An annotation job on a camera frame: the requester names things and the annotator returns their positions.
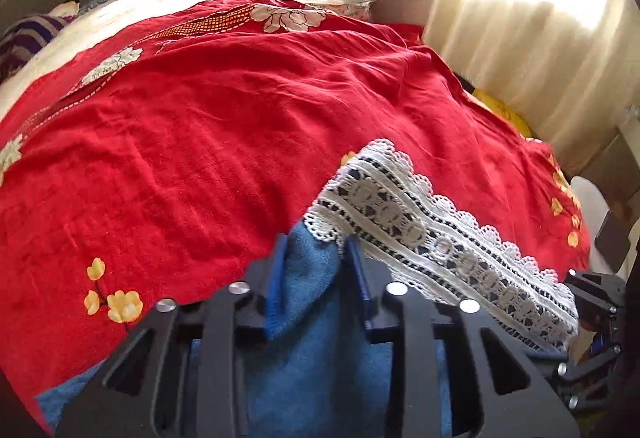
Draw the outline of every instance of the silver bolt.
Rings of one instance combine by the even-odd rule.
[[[249,288],[249,284],[244,281],[237,281],[229,285],[229,292],[234,295],[242,295],[243,293],[247,293],[249,290],[251,290],[251,288]]]
[[[173,299],[166,297],[156,303],[156,310],[162,313],[168,313],[174,311],[178,307],[178,303]]]
[[[475,299],[463,299],[458,307],[464,313],[476,313],[480,311],[480,303]]]
[[[393,282],[386,285],[386,291],[388,291],[391,295],[401,296],[406,294],[409,289],[404,283]]]

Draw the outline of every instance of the striped cloth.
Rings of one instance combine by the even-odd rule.
[[[15,75],[72,20],[36,14],[12,25],[0,38],[0,82]]]

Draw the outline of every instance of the dark red cloth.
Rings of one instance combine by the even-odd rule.
[[[585,267],[588,236],[567,244],[578,211],[550,149],[470,100],[431,49],[335,14],[306,33],[265,33],[273,23],[251,18],[256,2],[302,7],[219,0],[144,20],[36,81],[0,124],[0,147],[27,137],[0,188],[0,367],[23,399],[124,338],[107,307],[88,315],[83,304],[94,258],[106,264],[100,292],[138,292],[145,311],[162,297],[207,298],[267,255],[341,157],[375,138],[542,268]],[[162,32],[206,17],[204,30]],[[140,58],[76,88],[126,47]]]

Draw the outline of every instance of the white bedsheet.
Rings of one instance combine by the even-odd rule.
[[[0,120],[32,82],[62,68],[81,51],[143,19],[175,14],[203,1],[211,0],[114,0],[83,15],[0,86]]]

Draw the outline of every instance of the beige cloth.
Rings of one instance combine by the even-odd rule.
[[[434,0],[422,40],[521,114],[572,174],[640,104],[634,0]]]

